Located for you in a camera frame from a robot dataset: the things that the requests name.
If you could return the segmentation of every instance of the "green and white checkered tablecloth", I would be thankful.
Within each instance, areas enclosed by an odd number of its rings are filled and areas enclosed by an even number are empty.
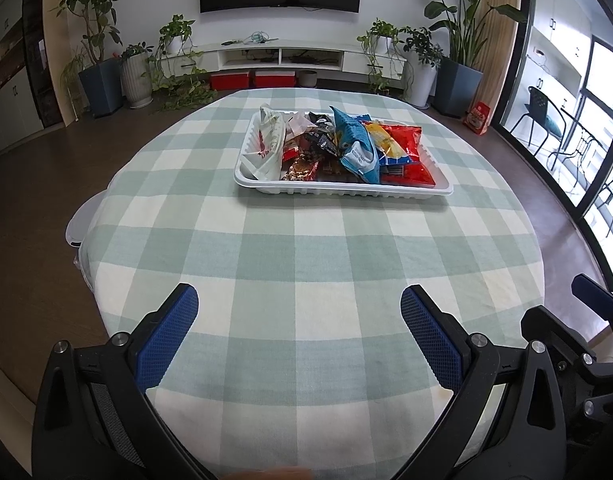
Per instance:
[[[421,125],[455,192],[240,188],[235,161],[265,103]],[[450,397],[401,318],[403,289],[420,283],[468,332],[521,346],[522,314],[544,295],[529,219],[482,156],[403,102],[316,89],[237,92],[149,142],[109,184],[80,261],[109,334],[133,330],[179,282],[198,291],[198,318],[149,396],[218,476],[302,465],[389,478]]]

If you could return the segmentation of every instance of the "blue plant pot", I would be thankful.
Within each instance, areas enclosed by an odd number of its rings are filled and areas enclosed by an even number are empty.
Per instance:
[[[433,107],[448,117],[464,117],[482,76],[482,72],[442,57]]]
[[[104,117],[122,107],[120,62],[110,58],[90,66],[79,74],[80,81],[91,105],[93,117]]]

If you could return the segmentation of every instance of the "red gift bag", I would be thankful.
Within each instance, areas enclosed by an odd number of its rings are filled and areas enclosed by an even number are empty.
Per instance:
[[[491,108],[489,108],[483,102],[479,102],[462,122],[477,135],[484,135],[489,127],[488,123],[490,113]]]

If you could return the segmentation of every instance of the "yellow snack bag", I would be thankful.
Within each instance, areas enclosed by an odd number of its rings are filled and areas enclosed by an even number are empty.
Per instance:
[[[362,123],[379,152],[380,166],[396,166],[411,164],[411,157],[402,149],[395,139],[378,123]]]

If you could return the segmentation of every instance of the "white tv cabinet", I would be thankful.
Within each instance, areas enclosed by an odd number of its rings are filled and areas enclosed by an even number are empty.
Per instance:
[[[207,72],[223,70],[316,70],[320,77],[338,74],[367,75],[370,64],[358,44],[321,43],[318,41],[274,40],[267,43],[219,43],[194,46],[202,57],[193,60],[182,54],[162,58],[166,75],[190,73],[193,66]],[[406,60],[398,54],[376,56],[383,76],[399,80]]]

